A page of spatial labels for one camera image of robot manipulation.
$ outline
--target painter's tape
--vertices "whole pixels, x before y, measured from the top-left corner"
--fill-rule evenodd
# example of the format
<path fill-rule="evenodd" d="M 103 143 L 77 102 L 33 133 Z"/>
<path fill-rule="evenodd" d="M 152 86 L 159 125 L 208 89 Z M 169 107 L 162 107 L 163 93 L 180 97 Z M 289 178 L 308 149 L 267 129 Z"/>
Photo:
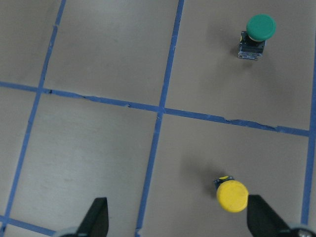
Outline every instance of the painter's tape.
<path fill-rule="evenodd" d="M 170 43 L 169 54 L 168 54 L 168 59 L 167 59 L 166 71 L 164 73 L 163 86 L 162 86 L 160 102 L 159 102 L 160 107 L 164 107 L 166 104 L 166 100 L 167 100 L 167 93 L 168 93 L 168 88 L 169 88 L 174 52 L 175 52 L 177 40 L 178 40 L 183 5 L 184 5 L 184 0 L 179 0 L 178 7 L 177 7 L 176 19 L 174 21 L 174 26 L 173 26 L 173 31 L 172 31 L 172 37 L 171 37 L 171 43 Z"/>
<path fill-rule="evenodd" d="M 66 1 L 63 0 L 60 4 L 59 7 L 59 11 L 56 17 L 56 22 L 60 23 L 60 19 L 61 19 L 61 15 L 63 12 L 63 9 L 65 7 L 65 3 Z M 31 135 L 31 131 L 32 131 L 32 127 L 33 127 L 33 122 L 34 122 L 34 118 L 35 118 L 35 114 L 37 112 L 38 109 L 38 105 L 40 102 L 40 95 L 42 93 L 42 89 L 43 89 L 43 85 L 44 85 L 44 80 L 45 80 L 45 76 L 46 76 L 46 72 L 47 72 L 47 66 L 48 66 L 48 62 L 49 59 L 51 57 L 51 53 L 54 47 L 54 43 L 55 43 L 55 39 L 56 39 L 56 35 L 57 35 L 57 25 L 55 24 L 53 26 L 53 32 L 52 35 L 50 37 L 50 41 L 49 41 L 49 46 L 47 49 L 47 53 L 46 53 L 46 57 L 45 57 L 45 61 L 43 64 L 43 68 L 42 68 L 42 72 L 40 75 L 40 80 L 39 80 L 39 85 L 37 87 L 37 92 L 36 92 L 36 96 L 35 96 L 35 100 L 32 106 L 32 110 L 31 110 L 31 114 L 29 117 L 29 122 L 28 122 L 28 126 L 26 128 L 26 132 L 24 135 L 24 139 L 23 139 L 23 143 L 22 143 L 22 148 L 21 148 L 21 152 L 20 152 L 20 156 L 19 156 L 19 160 L 18 160 L 18 164 L 16 167 L 16 171 L 14 174 L 14 179 L 13 179 L 13 183 L 12 183 L 12 187 L 11 187 L 11 191 L 10 191 L 10 195 L 9 195 L 9 200 L 5 209 L 5 214 L 4 214 L 4 220 L 2 222 L 2 227 L 0 229 L 0 237 L 4 236 L 4 231 L 6 228 L 6 225 L 8 224 L 8 222 L 10 221 L 10 214 L 11 214 L 11 210 L 12 210 L 12 205 L 13 205 L 13 201 L 15 198 L 15 193 L 16 193 L 16 189 L 18 186 L 18 182 L 20 179 L 20 175 L 21 175 L 21 170 L 22 170 L 22 166 L 23 166 L 23 162 L 24 162 L 24 157 L 25 157 L 25 153 L 26 153 L 26 149 L 29 143 L 29 139 L 30 139 L 30 135 Z"/>
<path fill-rule="evenodd" d="M 93 102 L 109 104 L 109 105 L 117 105 L 117 106 L 122 106 L 122 107 L 129 107 L 133 109 L 147 110 L 147 111 L 152 111 L 152 112 L 157 112 L 157 113 L 163 111 L 162 108 L 158 106 L 154 106 L 154 105 L 147 105 L 147 104 L 116 100 L 116 99 L 110 99 L 110 98 L 103 98 L 103 97 L 96 97 L 96 96 L 85 96 L 85 95 L 79 95 L 73 92 L 67 92 L 67 91 L 62 91 L 62 90 L 51 90 L 51 89 L 44 88 L 42 92 L 45 94 L 53 94 L 53 95 L 64 96 L 64 97 L 69 97 L 69 98 L 87 99 Z"/>
<path fill-rule="evenodd" d="M 38 90 L 37 87 L 20 85 L 20 84 L 9 83 L 9 82 L 4 82 L 4 81 L 0 81 L 0 86 L 11 88 L 11 89 L 26 90 L 26 91 L 31 91 L 31 92 L 36 92 Z"/>
<path fill-rule="evenodd" d="M 166 103 L 166 99 L 167 99 L 173 57 L 174 57 L 175 47 L 176 47 L 177 39 L 178 39 L 178 33 L 179 33 L 183 5 L 184 5 L 184 0 L 179 0 L 176 18 L 174 21 L 174 26 L 173 26 L 173 31 L 172 31 L 172 37 L 171 37 L 171 43 L 170 43 L 169 54 L 168 54 L 168 59 L 167 59 L 166 71 L 164 74 L 163 86 L 162 86 L 162 91 L 161 91 L 161 95 L 160 95 L 159 107 L 161 109 L 164 108 L 165 103 Z M 136 229 L 135 229 L 135 236 L 136 237 L 140 237 L 139 231 L 143 228 L 145 209 L 146 209 L 146 205 L 147 205 L 147 198 L 148 198 L 148 193 L 149 193 L 149 188 L 150 188 L 150 182 L 152 179 L 154 162 L 155 162 L 155 158 L 156 158 L 156 152 L 157 152 L 157 146 L 158 146 L 158 140 L 159 140 L 159 135 L 160 135 L 163 113 L 164 113 L 164 110 L 163 110 L 163 112 L 158 113 L 156 124 L 155 124 L 155 132 L 154 132 L 154 136 L 153 136 L 152 147 L 151 147 L 151 152 L 150 152 L 150 156 L 149 156 L 146 177 L 145 177 L 145 183 L 144 183 L 144 187 L 143 187 L 143 193 L 142 193 L 142 198 L 141 198 L 141 203 L 140 203 L 138 218 L 137 218 L 137 224 L 136 224 Z"/>
<path fill-rule="evenodd" d="M 17 227 L 21 227 L 23 229 L 27 229 L 29 231 L 34 231 L 34 232 L 37 232 L 37 233 L 40 233 L 40 234 L 43 234 L 46 236 L 52 236 L 55 233 L 55 231 L 52 231 L 52 230 L 49 230 L 49 229 L 46 229 L 46 228 L 43 228 L 40 226 L 28 224 L 28 223 L 25 223 L 23 221 L 17 221 L 14 219 L 9 219 L 8 224 L 13 225 L 13 226 L 17 226 Z"/>
<path fill-rule="evenodd" d="M 225 119 L 224 117 L 216 116 L 216 115 L 200 114 L 200 113 L 195 113 L 195 112 L 168 109 L 168 108 L 165 108 L 164 110 L 165 110 L 165 113 L 168 115 L 176 115 L 176 116 L 182 116 L 182 117 L 193 118 L 193 119 L 220 122 L 220 123 L 226 123 L 226 124 L 231 124 L 231 125 L 251 127 L 251 128 L 257 128 L 257 129 L 273 131 L 273 132 L 282 132 L 282 133 L 299 135 L 299 136 L 309 135 L 309 132 L 307 130 L 298 129 L 298 128 L 283 127 L 283 126 L 273 127 L 273 126 L 253 122 L 253 121 L 247 121 L 247 120 L 241 120 L 241 119 L 229 120 L 229 119 Z"/>
<path fill-rule="evenodd" d="M 316 142 L 316 47 L 314 52 L 314 77 L 312 87 L 312 105 L 311 105 L 311 118 L 310 118 L 310 135 L 308 142 L 306 170 L 305 170 L 305 182 L 303 192 L 303 205 L 301 214 L 301 223 L 308 224 L 310 203 L 311 203 L 311 191 L 312 191 L 312 179 L 314 169 L 315 158 L 315 142 Z"/>

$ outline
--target gray floor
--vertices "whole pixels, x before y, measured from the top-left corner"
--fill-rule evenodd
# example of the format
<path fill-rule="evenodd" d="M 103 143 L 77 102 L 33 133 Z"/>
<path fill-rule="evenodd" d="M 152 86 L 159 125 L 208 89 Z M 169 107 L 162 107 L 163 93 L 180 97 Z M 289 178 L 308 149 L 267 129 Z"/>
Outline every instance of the gray floor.
<path fill-rule="evenodd" d="M 0 86 L 0 221 L 60 3 L 0 1 L 0 82 L 31 86 Z M 77 95 L 41 94 L 11 219 L 57 231 L 78 226 L 94 198 L 108 197 L 108 236 L 134 236 L 157 112 L 82 96 L 158 106 L 177 5 L 67 0 L 43 86 Z M 238 59 L 240 32 L 258 13 L 276 20 L 276 34 L 261 60 Z M 166 107 L 308 130 L 315 29 L 312 0 L 186 0 Z M 226 174 L 298 223 L 307 152 L 307 136 L 164 115 L 139 233 L 251 236 L 246 212 L 216 201 L 212 180 Z M 314 229 L 315 202 L 313 188 Z M 9 224 L 4 236 L 46 235 Z"/>

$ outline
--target green cap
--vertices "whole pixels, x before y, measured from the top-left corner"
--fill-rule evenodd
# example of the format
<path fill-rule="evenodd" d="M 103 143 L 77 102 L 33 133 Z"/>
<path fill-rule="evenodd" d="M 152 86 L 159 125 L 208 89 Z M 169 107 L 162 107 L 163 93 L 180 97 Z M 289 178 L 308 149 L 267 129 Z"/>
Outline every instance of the green cap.
<path fill-rule="evenodd" d="M 259 14 L 248 21 L 247 33 L 253 40 L 264 41 L 273 36 L 276 26 L 276 22 L 271 16 Z"/>

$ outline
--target yellow button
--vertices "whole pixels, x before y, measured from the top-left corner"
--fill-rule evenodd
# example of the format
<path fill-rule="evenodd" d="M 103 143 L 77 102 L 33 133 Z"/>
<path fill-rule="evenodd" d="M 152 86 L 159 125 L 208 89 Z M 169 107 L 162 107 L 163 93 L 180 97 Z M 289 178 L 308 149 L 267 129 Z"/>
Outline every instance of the yellow button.
<path fill-rule="evenodd" d="M 229 212 L 240 212 L 247 207 L 249 192 L 236 180 L 222 183 L 217 189 L 217 200 Z"/>

